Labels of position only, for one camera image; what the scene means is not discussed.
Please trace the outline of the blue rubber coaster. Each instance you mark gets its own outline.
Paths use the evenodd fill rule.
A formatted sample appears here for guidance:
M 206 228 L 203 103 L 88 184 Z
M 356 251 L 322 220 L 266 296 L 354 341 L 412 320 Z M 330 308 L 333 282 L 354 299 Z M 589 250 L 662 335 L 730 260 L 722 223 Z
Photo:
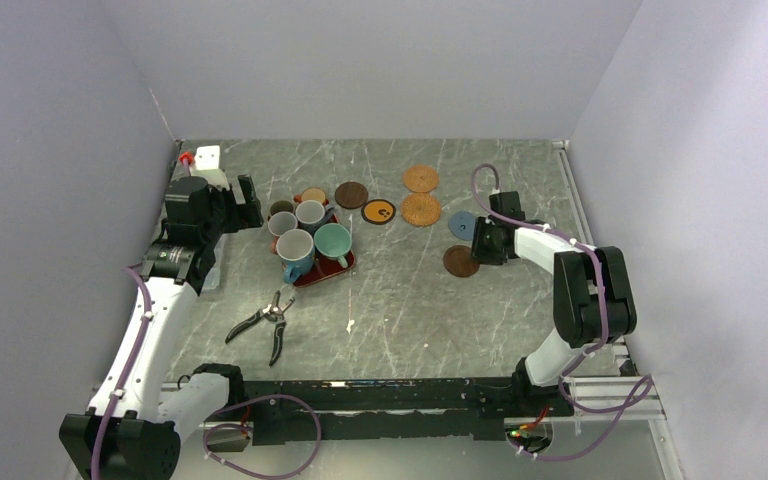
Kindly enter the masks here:
M 471 242 L 475 232 L 476 216 L 467 211 L 454 213 L 448 221 L 450 232 L 459 240 Z

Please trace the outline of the dark wood coaster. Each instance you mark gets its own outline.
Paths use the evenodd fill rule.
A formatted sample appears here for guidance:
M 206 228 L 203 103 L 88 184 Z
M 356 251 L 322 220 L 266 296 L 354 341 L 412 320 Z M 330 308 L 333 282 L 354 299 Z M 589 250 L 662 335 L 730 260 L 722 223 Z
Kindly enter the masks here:
M 478 272 L 480 264 L 472 258 L 471 248 L 465 245 L 449 247 L 443 254 L 443 265 L 455 277 L 467 278 Z
M 361 183 L 347 181 L 340 184 L 334 192 L 335 202 L 344 209 L 358 209 L 369 199 L 368 189 Z

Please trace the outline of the woven rattan coaster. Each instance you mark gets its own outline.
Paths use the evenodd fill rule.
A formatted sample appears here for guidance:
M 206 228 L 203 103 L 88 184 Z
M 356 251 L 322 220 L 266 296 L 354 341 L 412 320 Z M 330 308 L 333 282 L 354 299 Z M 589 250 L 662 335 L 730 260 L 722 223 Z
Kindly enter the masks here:
M 442 206 L 429 193 L 412 193 L 402 201 L 401 213 L 404 220 L 411 225 L 430 226 L 440 219 Z
M 428 165 L 414 165 L 404 171 L 402 181 L 413 193 L 429 193 L 439 184 L 439 175 Z

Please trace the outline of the orange black rubber coaster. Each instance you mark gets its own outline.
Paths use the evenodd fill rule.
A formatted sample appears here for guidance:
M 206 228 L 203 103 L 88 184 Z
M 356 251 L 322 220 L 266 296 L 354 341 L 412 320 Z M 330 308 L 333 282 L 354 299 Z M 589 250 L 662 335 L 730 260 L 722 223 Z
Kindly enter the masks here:
M 385 225 L 394 219 L 395 205 L 385 199 L 372 199 L 361 207 L 362 218 L 373 225 Z

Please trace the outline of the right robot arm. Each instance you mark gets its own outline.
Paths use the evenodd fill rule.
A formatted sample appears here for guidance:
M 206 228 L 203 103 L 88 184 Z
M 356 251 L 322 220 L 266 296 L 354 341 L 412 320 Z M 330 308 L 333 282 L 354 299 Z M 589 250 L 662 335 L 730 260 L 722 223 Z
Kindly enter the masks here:
M 475 220 L 471 257 L 484 265 L 524 259 L 552 275 L 554 327 L 525 358 L 527 378 L 510 391 L 513 406 L 524 415 L 548 404 L 548 386 L 568 375 L 577 361 L 636 327 L 621 250 L 591 246 L 545 223 L 528 221 L 514 191 L 489 196 L 488 214 Z

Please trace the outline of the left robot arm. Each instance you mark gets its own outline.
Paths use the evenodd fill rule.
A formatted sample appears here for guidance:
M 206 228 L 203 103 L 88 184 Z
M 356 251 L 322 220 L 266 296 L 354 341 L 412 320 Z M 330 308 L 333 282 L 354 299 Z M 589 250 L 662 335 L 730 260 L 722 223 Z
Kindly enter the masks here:
M 239 417 L 247 406 L 241 370 L 203 364 L 179 390 L 161 395 L 178 334 L 217 262 L 226 234 L 260 228 L 254 184 L 229 185 L 204 176 L 171 181 L 160 234 L 140 265 L 128 268 L 138 297 L 106 378 L 82 414 L 68 414 L 59 439 L 84 479 L 168 479 L 186 439 L 213 413 Z

